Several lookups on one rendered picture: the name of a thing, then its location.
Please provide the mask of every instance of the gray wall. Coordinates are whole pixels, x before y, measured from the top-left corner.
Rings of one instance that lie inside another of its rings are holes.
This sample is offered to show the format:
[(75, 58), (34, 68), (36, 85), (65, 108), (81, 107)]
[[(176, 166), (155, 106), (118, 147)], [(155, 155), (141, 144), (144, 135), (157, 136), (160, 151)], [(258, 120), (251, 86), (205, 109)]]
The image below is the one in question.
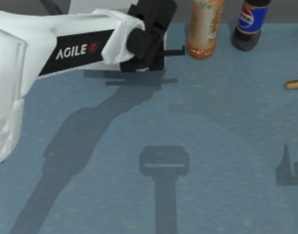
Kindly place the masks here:
[[(70, 0), (54, 0), (63, 12), (67, 13)], [(190, 1), (175, 0), (179, 7), (174, 22), (188, 22)], [(242, 0), (226, 0), (222, 22), (237, 19)], [(27, 15), (46, 15), (39, 0), (0, 0), (0, 10)], [(298, 23), (298, 0), (273, 0), (266, 19), (270, 23)]]

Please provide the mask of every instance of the dark soda bottle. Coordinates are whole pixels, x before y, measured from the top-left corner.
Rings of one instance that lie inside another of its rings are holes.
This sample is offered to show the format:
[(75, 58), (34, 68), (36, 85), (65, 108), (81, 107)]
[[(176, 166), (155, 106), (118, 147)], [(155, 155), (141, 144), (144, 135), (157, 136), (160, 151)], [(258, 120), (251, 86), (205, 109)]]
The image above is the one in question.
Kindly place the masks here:
[(257, 45), (270, 2), (271, 0), (244, 0), (232, 36), (234, 47), (250, 51)]

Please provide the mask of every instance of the pepsi logo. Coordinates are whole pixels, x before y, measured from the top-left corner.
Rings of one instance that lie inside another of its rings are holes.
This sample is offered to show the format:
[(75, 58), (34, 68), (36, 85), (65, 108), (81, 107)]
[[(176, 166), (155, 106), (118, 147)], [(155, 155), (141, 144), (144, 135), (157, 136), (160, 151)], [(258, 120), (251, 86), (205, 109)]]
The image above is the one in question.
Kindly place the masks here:
[(253, 13), (247, 9), (245, 6), (242, 6), (242, 11), (240, 13), (239, 25), (243, 28), (250, 27), (254, 23)]

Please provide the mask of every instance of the black label band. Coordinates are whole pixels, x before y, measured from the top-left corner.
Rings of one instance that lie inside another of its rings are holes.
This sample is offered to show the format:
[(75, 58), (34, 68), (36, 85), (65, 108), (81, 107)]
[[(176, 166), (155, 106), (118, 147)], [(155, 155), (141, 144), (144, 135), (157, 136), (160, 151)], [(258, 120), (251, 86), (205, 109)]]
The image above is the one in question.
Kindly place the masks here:
[(114, 30), (57, 37), (57, 46), (39, 76), (100, 62)]

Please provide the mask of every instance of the red x logo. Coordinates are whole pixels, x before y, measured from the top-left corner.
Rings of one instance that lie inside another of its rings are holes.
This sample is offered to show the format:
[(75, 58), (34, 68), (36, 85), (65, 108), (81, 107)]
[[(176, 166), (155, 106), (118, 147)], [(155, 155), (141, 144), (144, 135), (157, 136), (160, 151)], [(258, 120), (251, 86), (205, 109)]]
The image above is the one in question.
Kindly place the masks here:
[(90, 46), (89, 46), (89, 52), (93, 53), (93, 52), (96, 51), (96, 49), (97, 49), (97, 43), (96, 42), (91, 43)]

